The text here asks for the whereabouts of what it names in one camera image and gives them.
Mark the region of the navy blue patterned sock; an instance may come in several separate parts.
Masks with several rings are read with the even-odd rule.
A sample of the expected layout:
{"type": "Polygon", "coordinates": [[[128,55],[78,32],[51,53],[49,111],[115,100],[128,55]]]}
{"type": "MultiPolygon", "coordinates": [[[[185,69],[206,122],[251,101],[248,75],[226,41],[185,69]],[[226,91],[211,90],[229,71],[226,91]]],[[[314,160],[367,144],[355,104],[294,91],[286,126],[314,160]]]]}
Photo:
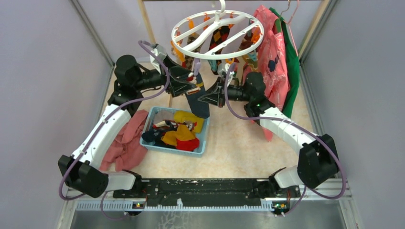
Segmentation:
{"type": "Polygon", "coordinates": [[[148,131],[144,132],[141,135],[141,137],[147,143],[151,143],[151,142],[156,143],[156,142],[161,141],[161,139],[164,137],[165,134],[166,134],[166,131],[152,129],[152,130],[148,130],[148,131]]]}

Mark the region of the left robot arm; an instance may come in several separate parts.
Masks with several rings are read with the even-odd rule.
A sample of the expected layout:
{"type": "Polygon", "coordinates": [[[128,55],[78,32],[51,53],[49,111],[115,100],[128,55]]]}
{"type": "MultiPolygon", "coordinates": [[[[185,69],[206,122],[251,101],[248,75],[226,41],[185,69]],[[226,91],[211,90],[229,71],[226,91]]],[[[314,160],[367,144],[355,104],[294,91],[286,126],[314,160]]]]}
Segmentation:
{"type": "Polygon", "coordinates": [[[59,185],[59,196],[68,186],[79,191],[79,196],[97,198],[109,191],[124,190],[131,197],[142,194],[141,176],[122,170],[104,173],[100,171],[102,160],[118,135],[119,131],[135,115],[140,103],[145,101],[141,91],[162,87],[160,93],[167,92],[173,97],[196,88],[189,76],[193,72],[176,64],[169,57],[153,57],[155,68],[149,70],[137,62],[132,55],[123,55],[116,61],[114,73],[116,81],[108,105],[85,141],[70,155],[62,155],[58,167],[63,176],[59,185]]]}

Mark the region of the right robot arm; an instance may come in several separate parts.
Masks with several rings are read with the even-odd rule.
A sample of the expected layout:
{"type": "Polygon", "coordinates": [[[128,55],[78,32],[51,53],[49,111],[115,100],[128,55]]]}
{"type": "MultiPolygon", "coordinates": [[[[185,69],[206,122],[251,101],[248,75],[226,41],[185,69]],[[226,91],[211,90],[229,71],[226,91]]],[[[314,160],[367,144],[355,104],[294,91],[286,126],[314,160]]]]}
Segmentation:
{"type": "Polygon", "coordinates": [[[226,100],[245,102],[248,120],[277,135],[298,153],[296,166],[280,169],[269,177],[269,191],[273,196],[282,196],[290,186],[316,188],[339,172],[333,138],[328,134],[319,136],[307,131],[285,116],[265,96],[266,86],[261,73],[249,73],[242,86],[225,88],[224,82],[224,76],[218,77],[198,100],[218,107],[222,107],[226,100]]]}

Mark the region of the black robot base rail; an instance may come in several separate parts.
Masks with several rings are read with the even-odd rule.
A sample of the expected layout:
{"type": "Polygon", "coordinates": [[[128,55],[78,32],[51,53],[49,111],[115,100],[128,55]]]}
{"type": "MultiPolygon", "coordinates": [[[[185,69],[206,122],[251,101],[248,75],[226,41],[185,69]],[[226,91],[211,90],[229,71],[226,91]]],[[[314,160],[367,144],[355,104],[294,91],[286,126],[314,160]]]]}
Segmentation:
{"type": "Polygon", "coordinates": [[[115,190],[114,198],[143,198],[148,207],[237,209],[261,207],[267,198],[289,202],[301,195],[298,186],[280,188],[269,178],[142,178],[129,190],[115,190]]]}

